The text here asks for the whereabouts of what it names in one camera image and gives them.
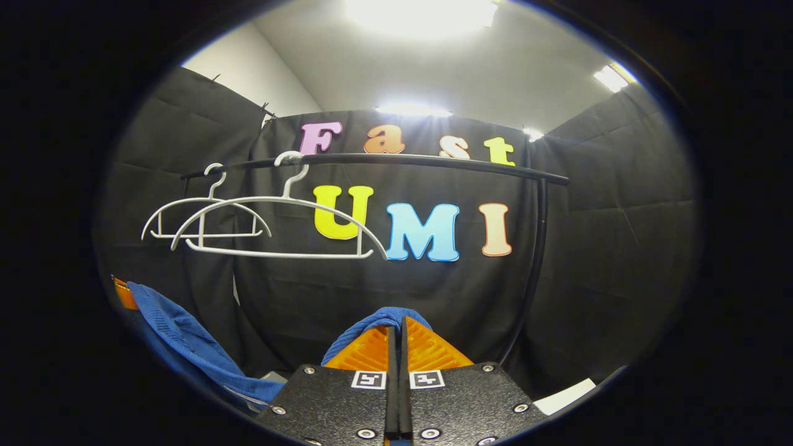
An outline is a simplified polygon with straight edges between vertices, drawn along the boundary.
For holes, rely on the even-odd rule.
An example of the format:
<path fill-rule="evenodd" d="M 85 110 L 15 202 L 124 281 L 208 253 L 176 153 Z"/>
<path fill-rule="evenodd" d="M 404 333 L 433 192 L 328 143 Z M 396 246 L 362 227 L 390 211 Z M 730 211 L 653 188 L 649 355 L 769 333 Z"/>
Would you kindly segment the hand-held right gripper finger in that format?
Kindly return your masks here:
<path fill-rule="evenodd" d="M 399 435 L 397 331 L 362 334 L 326 366 L 304 364 L 257 417 L 299 445 L 388 445 Z"/>
<path fill-rule="evenodd" d="M 413 317 L 402 321 L 400 435 L 413 445 L 486 445 L 546 415 L 497 362 L 472 362 Z"/>

